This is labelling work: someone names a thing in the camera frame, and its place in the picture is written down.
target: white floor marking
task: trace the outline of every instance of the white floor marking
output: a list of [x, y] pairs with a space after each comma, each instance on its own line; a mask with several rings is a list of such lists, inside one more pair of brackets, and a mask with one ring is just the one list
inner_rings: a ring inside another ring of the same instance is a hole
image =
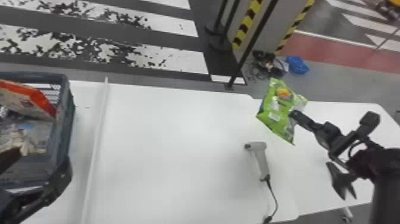
[[347, 1], [356, 2], [362, 5], [367, 5], [363, 0], [347, 0]]
[[394, 40], [387, 40], [381, 49], [387, 49], [390, 51], [400, 52], [400, 42]]
[[387, 20], [384, 16], [382, 16], [378, 12], [375, 12], [373, 10], [369, 10], [368, 8], [355, 6], [355, 5], [344, 3], [344, 2], [340, 2], [340, 1], [337, 1], [337, 0], [326, 0], [326, 1], [330, 5], [332, 5], [333, 7], [336, 7], [336, 8], [341, 8], [343, 10], [348, 10], [348, 11], [352, 11], [352, 12], [356, 12], [356, 13], [361, 13], [361, 14], [364, 14], [364, 15], [369, 15], [371, 17], [380, 18], [382, 20]]
[[0, 53], [208, 75], [202, 52], [0, 24]]
[[359, 18], [359, 17], [352, 16], [352, 15], [346, 15], [346, 14], [343, 14], [343, 15], [352, 24], [354, 24], [356, 26], [364, 27], [367, 29], [376, 30], [376, 31], [384, 32], [384, 33], [393, 33], [397, 29], [397, 27], [395, 27], [395, 26], [390, 26], [390, 25], [386, 25], [383, 23], [376, 23], [374, 21], [366, 20], [366, 19]]
[[374, 45], [369, 45], [369, 44], [366, 44], [366, 43], [348, 41], [348, 40], [344, 40], [344, 39], [340, 39], [340, 38], [333, 38], [331, 36], [325, 36], [325, 35], [321, 35], [321, 34], [301, 31], [301, 30], [295, 30], [295, 33], [300, 33], [300, 34], [307, 35], [307, 36], [314, 36], [314, 37], [317, 37], [317, 38], [323, 38], [323, 39], [327, 39], [327, 40], [331, 40], [331, 41], [338, 41], [338, 42], [342, 42], [342, 43], [348, 43], [348, 44], [357, 45], [357, 46], [364, 46], [364, 47], [367, 47], [367, 48], [375, 48], [376, 47]]
[[[212, 80], [213, 82], [228, 83], [228, 82], [229, 82], [229, 79], [230, 79], [230, 76], [217, 76], [217, 75], [214, 75], [214, 74], [211, 75], [211, 80]], [[244, 84], [246, 84], [246, 82], [245, 82], [245, 79], [244, 79], [244, 78], [242, 78], [242, 77], [237, 77], [237, 78], [235, 79], [234, 84], [243, 84], [243, 85], [244, 85]]]
[[78, 0], [0, 0], [0, 6], [198, 37], [194, 21]]
[[189, 0], [141, 0], [190, 10]]
[[371, 34], [365, 34], [372, 42], [376, 44], [376, 46], [379, 46], [383, 41], [385, 41], [385, 38], [381, 38], [380, 36], [374, 36]]

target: black metal pole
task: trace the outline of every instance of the black metal pole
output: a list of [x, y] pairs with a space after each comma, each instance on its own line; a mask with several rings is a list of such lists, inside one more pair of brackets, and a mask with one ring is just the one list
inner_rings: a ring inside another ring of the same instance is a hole
[[220, 7], [220, 11], [218, 12], [218, 16], [215, 19], [215, 21], [211, 20], [205, 25], [205, 31], [207, 33], [209, 33], [211, 35], [222, 34], [222, 30], [220, 29], [220, 24], [221, 24], [221, 19], [222, 19], [222, 16], [224, 15], [227, 3], [228, 3], [228, 0], [223, 0], [221, 7]]
[[229, 83], [225, 85], [225, 88], [228, 90], [232, 90], [233, 82], [235, 82], [236, 77], [240, 73], [244, 63], [246, 62], [247, 57], [249, 56], [251, 50], [253, 49], [258, 37], [260, 36], [264, 26], [267, 24], [268, 19], [271, 17], [272, 12], [275, 9], [276, 4], [278, 3], [278, 0], [271, 0], [270, 4], [268, 5], [267, 10], [265, 11], [259, 25], [257, 26], [257, 29], [254, 32], [253, 37], [250, 40], [249, 45], [246, 48], [246, 51], [243, 53], [242, 58], [240, 59], [240, 62], [237, 66], [236, 71], [233, 73], [232, 77], [229, 80]]
[[214, 49], [215, 51], [219, 52], [229, 52], [232, 50], [232, 44], [228, 40], [227, 34], [230, 28], [230, 25], [232, 25], [232, 20], [233, 17], [236, 14], [236, 11], [238, 10], [240, 0], [235, 0], [232, 5], [232, 9], [230, 10], [230, 13], [228, 15], [228, 19], [225, 24], [224, 31], [222, 32], [221, 36], [215, 36], [213, 38], [210, 38], [210, 47]]
[[227, 4], [227, 3], [228, 3], [228, 0], [223, 0], [223, 1], [222, 1], [220, 11], [218, 12], [217, 19], [215, 20], [214, 30], [217, 30], [217, 29], [218, 29], [218, 26], [220, 26], [221, 19], [222, 19], [222, 15], [224, 14], [224, 11], [225, 11], [226, 4]]
[[230, 25], [232, 24], [232, 20], [236, 14], [236, 11], [238, 10], [239, 3], [240, 3], [240, 0], [235, 0], [232, 5], [232, 9], [230, 10], [228, 19], [226, 20], [224, 32], [222, 33], [221, 38], [220, 38], [220, 44], [222, 44], [224, 42], [225, 38], [227, 38], [227, 34], [229, 31]]

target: painted floor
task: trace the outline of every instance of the painted floor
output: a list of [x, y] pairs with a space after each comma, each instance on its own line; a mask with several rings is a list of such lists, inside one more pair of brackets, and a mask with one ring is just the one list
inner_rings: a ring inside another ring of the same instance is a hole
[[[227, 82], [236, 60], [210, 53], [204, 21], [196, 20], [208, 4], [194, 5], [0, 0], [0, 61]], [[240, 77], [235, 84], [245, 81]]]
[[400, 74], [400, 21], [365, 0], [316, 0], [281, 55]]

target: hazard stripe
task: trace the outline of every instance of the hazard stripe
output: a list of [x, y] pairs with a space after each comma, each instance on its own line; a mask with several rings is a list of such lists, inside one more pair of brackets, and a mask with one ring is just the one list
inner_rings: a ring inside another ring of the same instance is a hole
[[284, 38], [280, 41], [278, 47], [276, 48], [274, 54], [279, 55], [280, 51], [285, 47], [286, 43], [288, 42], [289, 38], [292, 36], [293, 32], [296, 30], [297, 26], [301, 23], [301, 21], [304, 19], [305, 15], [307, 12], [310, 10], [310, 8], [314, 5], [315, 0], [308, 0], [307, 3], [304, 5], [304, 9], [301, 11], [301, 13], [296, 17], [295, 21], [293, 22], [293, 25], [290, 27], [290, 29], [286, 32]]
[[238, 49], [242, 42], [246, 39], [247, 33], [253, 25], [254, 18], [261, 9], [263, 0], [253, 0], [250, 2], [249, 8], [245, 17], [243, 18], [242, 24], [236, 33], [236, 36], [232, 42], [233, 49]]

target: black cable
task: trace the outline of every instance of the black cable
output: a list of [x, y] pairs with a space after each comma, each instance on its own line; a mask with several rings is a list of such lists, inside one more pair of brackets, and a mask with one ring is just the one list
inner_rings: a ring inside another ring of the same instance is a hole
[[356, 147], [357, 145], [361, 145], [362, 143], [363, 143], [363, 142], [358, 141], [358, 142], [353, 143], [353, 144], [350, 146], [350, 149], [349, 149], [349, 151], [347, 152], [347, 157], [348, 157], [348, 159], [350, 159], [350, 158], [352, 157], [351, 152], [353, 151], [353, 148]]
[[268, 186], [268, 188], [270, 189], [271, 195], [272, 195], [272, 197], [274, 198], [275, 209], [274, 209], [274, 212], [272, 212], [272, 214], [271, 214], [270, 216], [267, 216], [267, 217], [264, 219], [264, 221], [262, 222], [262, 224], [268, 224], [268, 223], [270, 223], [270, 222], [272, 221], [272, 218], [274, 217], [274, 215], [276, 214], [276, 212], [278, 211], [278, 208], [279, 208], [279, 203], [278, 203], [278, 200], [276, 199], [275, 193], [274, 193], [274, 191], [273, 191], [273, 189], [272, 189], [270, 178], [266, 179], [265, 182], [267, 183], [267, 186]]

